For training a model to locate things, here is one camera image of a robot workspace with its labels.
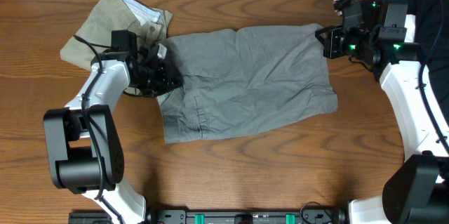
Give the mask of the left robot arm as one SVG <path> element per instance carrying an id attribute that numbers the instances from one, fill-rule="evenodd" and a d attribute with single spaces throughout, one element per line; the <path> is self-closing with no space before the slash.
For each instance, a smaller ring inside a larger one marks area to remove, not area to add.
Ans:
<path id="1" fill-rule="evenodd" d="M 181 87 L 182 76 L 170 52 L 157 44 L 139 47 L 128 30 L 111 33 L 111 44 L 98 45 L 75 36 L 93 52 L 91 74 L 63 108 L 43 116 L 51 180 L 59 189 L 93 200 L 101 211 L 76 211 L 69 223 L 158 223 L 124 177 L 124 155 L 112 112 L 124 91 L 156 98 Z"/>

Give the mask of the grey shorts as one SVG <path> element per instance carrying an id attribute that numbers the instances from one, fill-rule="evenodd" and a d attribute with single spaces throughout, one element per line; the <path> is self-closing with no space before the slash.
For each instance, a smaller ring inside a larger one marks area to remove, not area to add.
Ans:
<path id="1" fill-rule="evenodd" d="M 317 24 L 164 41 L 183 85 L 158 97 L 167 143 L 251 136 L 337 110 Z"/>

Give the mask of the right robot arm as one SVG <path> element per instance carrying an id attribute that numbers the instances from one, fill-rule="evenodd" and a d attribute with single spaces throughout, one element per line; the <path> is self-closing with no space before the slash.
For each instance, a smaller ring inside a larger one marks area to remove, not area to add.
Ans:
<path id="1" fill-rule="evenodd" d="M 380 196 L 351 200 L 334 223 L 447 223 L 448 125 L 419 44 L 408 38 L 407 0 L 334 0 L 342 23 L 316 31 L 323 55 L 349 56 L 374 74 L 393 107 L 404 163 Z"/>

